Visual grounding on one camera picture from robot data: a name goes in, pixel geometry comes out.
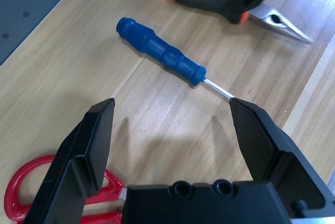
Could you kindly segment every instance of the screwdriver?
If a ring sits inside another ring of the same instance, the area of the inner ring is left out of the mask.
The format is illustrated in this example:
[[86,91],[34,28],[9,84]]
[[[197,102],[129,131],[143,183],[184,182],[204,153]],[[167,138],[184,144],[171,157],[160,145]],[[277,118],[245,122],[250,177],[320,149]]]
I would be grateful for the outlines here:
[[187,58],[180,50],[169,45],[155,32],[131,18],[122,18],[116,26],[120,37],[130,43],[137,51],[159,61],[164,67],[186,78],[192,85],[204,83],[216,90],[228,101],[234,98],[228,91],[205,77],[206,68]]

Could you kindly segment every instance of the red scissors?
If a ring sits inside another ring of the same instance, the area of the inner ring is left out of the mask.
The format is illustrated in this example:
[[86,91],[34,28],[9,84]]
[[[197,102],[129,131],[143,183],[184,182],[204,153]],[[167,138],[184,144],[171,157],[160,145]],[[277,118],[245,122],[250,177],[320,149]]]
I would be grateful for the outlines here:
[[[55,155],[43,156],[34,159],[27,164],[23,165],[13,175],[6,188],[4,198],[4,208],[7,217],[11,221],[18,224],[23,223],[30,205],[22,205],[19,201],[19,189],[25,177],[38,166],[51,163]],[[123,183],[115,177],[110,171],[105,171],[105,178],[108,180],[108,186],[103,187],[96,196],[89,198],[86,204],[102,203],[109,201],[116,201],[120,198],[126,199],[127,189],[124,188]],[[121,223],[121,213],[119,211],[107,212],[100,215],[90,215],[82,217],[81,224],[103,224],[103,223]]]

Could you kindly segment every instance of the metal shaft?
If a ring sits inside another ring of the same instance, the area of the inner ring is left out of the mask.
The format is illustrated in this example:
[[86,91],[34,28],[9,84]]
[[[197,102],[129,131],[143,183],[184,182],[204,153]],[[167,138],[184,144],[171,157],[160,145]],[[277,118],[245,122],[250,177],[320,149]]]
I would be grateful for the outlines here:
[[220,86],[218,86],[217,84],[213,83],[211,80],[204,79],[204,83],[207,84],[212,89],[216,90],[223,97],[225,97],[228,101],[230,101],[232,98],[234,98],[234,96],[231,95],[228,91],[222,89]]

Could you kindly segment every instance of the gray pegboard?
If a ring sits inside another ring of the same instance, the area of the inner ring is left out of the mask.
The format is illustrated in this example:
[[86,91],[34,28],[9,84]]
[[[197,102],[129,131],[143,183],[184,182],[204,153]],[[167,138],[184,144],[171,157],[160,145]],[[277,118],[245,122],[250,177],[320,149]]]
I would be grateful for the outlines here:
[[60,0],[0,0],[0,65]]

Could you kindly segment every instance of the wooden table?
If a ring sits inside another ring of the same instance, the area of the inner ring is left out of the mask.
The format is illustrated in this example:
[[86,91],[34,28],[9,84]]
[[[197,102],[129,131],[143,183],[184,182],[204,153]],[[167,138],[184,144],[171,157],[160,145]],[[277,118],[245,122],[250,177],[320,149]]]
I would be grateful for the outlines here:
[[[335,0],[266,3],[315,43],[167,0],[62,0],[0,67],[1,198],[21,165],[55,153],[90,106],[109,97],[116,107],[107,168],[124,183],[251,179],[228,104],[132,50],[115,31],[124,16],[205,66],[218,85],[266,109],[328,181],[335,167]],[[24,182],[23,202],[46,170]]]

